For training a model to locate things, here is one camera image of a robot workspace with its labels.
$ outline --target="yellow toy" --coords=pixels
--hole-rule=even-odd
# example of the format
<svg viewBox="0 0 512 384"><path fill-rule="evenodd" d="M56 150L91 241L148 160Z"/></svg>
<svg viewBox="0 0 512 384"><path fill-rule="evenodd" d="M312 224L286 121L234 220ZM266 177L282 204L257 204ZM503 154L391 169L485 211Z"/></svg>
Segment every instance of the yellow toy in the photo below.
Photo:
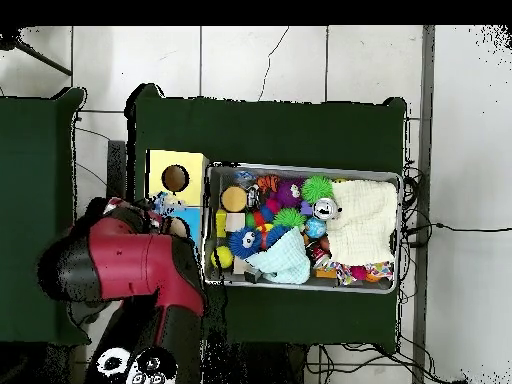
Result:
<svg viewBox="0 0 512 384"><path fill-rule="evenodd" d="M229 247L220 246L215 249L217 251L217 255L219 255L220 266L223 269L229 268L233 264L233 254ZM215 268L217 268L217 260L215 259L215 251L212 252L210 256L212 264Z"/></svg>
<svg viewBox="0 0 512 384"><path fill-rule="evenodd" d="M219 209L215 214L215 227L217 228L217 237L226 237L226 220L228 213L224 209Z"/></svg>

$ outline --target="rubber toy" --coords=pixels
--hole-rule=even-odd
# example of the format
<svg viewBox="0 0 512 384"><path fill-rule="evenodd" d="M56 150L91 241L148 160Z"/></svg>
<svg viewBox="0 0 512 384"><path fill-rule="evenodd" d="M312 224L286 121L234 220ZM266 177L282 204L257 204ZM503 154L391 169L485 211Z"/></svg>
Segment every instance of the rubber toy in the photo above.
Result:
<svg viewBox="0 0 512 384"><path fill-rule="evenodd" d="M233 264L233 254L226 246L219 246L215 248L215 251L212 252L210 259L215 268L217 267L217 259L215 258L215 252L217 252L217 256L219 257L220 266L223 269L229 268Z"/></svg>
<svg viewBox="0 0 512 384"><path fill-rule="evenodd" d="M224 209L219 209L215 214L215 227L217 228L217 237L226 237L226 219L227 212Z"/></svg>
<svg viewBox="0 0 512 384"><path fill-rule="evenodd" d="M327 231L327 224L318 218L309 218L306 221L304 232L309 238L317 239L322 237Z"/></svg>
<svg viewBox="0 0 512 384"><path fill-rule="evenodd" d="M279 182L275 198L283 208L296 208L300 205L302 200L300 190L303 183L304 180L298 178Z"/></svg>
<svg viewBox="0 0 512 384"><path fill-rule="evenodd" d="M322 221L335 219L338 212L341 212L341 208L338 208L336 202L329 197L322 197L313 205L313 216Z"/></svg>
<svg viewBox="0 0 512 384"><path fill-rule="evenodd" d="M247 259L258 252L261 246L261 231L247 227L231 233L229 237L229 248L231 252L240 259Z"/></svg>
<svg viewBox="0 0 512 384"><path fill-rule="evenodd" d="M278 182L279 177L277 175L266 175L265 177L259 177L256 180L256 184L258 184L258 187L263 194L265 194L269 189L273 192L276 192Z"/></svg>
<svg viewBox="0 0 512 384"><path fill-rule="evenodd" d="M220 196L223 208L228 212L241 212L247 206L247 193L242 187L230 186Z"/></svg>
<svg viewBox="0 0 512 384"><path fill-rule="evenodd" d="M283 225L284 227L301 227L306 221L306 217L301 215L297 209L284 208L274 218L274 225Z"/></svg>
<svg viewBox="0 0 512 384"><path fill-rule="evenodd" d="M259 211L249 212L245 214L245 225L248 227L260 227L263 224L272 222L274 220L274 214L265 205L263 205Z"/></svg>
<svg viewBox="0 0 512 384"><path fill-rule="evenodd" d="M302 185L302 197L311 205L322 197L332 196L332 183L323 176L314 175L309 177Z"/></svg>
<svg viewBox="0 0 512 384"><path fill-rule="evenodd" d="M274 225L267 234L266 249L271 247L277 240L286 234L290 228L282 225Z"/></svg>

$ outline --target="green table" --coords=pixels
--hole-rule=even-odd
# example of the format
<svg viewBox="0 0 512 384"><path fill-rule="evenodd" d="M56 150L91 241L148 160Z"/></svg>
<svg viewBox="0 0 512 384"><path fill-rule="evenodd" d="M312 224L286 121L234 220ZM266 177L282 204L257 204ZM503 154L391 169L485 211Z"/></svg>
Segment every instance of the green table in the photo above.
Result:
<svg viewBox="0 0 512 384"><path fill-rule="evenodd" d="M0 341L88 342L37 284L39 256L73 224L71 130L84 94L0 98Z"/></svg>
<svg viewBox="0 0 512 384"><path fill-rule="evenodd" d="M383 105L163 98L153 84L130 96L128 193L144 196L150 149L211 161L402 173L402 99ZM221 287L208 289L206 331L221 324ZM395 348L397 291L388 295L227 287L231 342L381 344Z"/></svg>

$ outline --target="wooden block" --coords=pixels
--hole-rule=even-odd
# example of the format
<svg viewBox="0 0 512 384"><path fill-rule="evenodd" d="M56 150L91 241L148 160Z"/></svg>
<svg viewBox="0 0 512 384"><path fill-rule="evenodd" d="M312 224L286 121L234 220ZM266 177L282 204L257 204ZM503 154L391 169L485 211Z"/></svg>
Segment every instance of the wooden block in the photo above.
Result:
<svg viewBox="0 0 512 384"><path fill-rule="evenodd" d="M245 214L244 213L228 213L226 217L226 231L233 233L244 228Z"/></svg>
<svg viewBox="0 0 512 384"><path fill-rule="evenodd" d="M243 259L235 256L235 260L233 261L233 274L244 275L245 271L247 271L250 267L251 266Z"/></svg>
<svg viewBox="0 0 512 384"><path fill-rule="evenodd" d="M318 278L336 278L336 270L324 271L323 269L315 269L315 275Z"/></svg>

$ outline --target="metal tray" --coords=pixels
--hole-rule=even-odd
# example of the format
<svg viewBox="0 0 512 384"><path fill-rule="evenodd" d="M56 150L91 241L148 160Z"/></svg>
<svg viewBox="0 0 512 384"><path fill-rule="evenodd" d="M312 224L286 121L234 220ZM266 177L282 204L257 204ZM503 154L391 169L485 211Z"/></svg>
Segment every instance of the metal tray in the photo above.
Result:
<svg viewBox="0 0 512 384"><path fill-rule="evenodd" d="M221 277L210 261L210 255L217 246L227 245L227 238L217 239L215 231L215 214L219 209L220 194L228 186L234 183L234 174L237 171L249 171L252 175L258 177L268 174L274 174L281 178L302 177L307 178L312 175L323 175L330 179L346 178L349 180L372 180L385 181L392 183L397 190L398 207L396 211L395 231L391 235L390 245L394 252L394 274L393 280L381 279L378 283L369 283L366 281L356 281L348 286L335 286L336 280L331 278L317 278L312 271L311 277L304 284L280 284L265 279L258 280L258 283L245 281L243 275L233 275L223 270L222 278L225 284L232 286L245 287L268 287L282 288L290 290L321 290L332 292L361 292L374 294L387 294L392 292L398 284L399 277L399 255L401 238L401 220L402 220L402 198L403 198L403 180L398 174L392 172L372 172L372 171L348 171L342 169L324 169L324 168L306 168L278 165L257 165L257 164L236 164L233 166L222 163L210 163L205 173L205 185L209 190L209 203L203 209L203 231L201 246L201 267L204 273L206 284L220 284Z"/></svg>

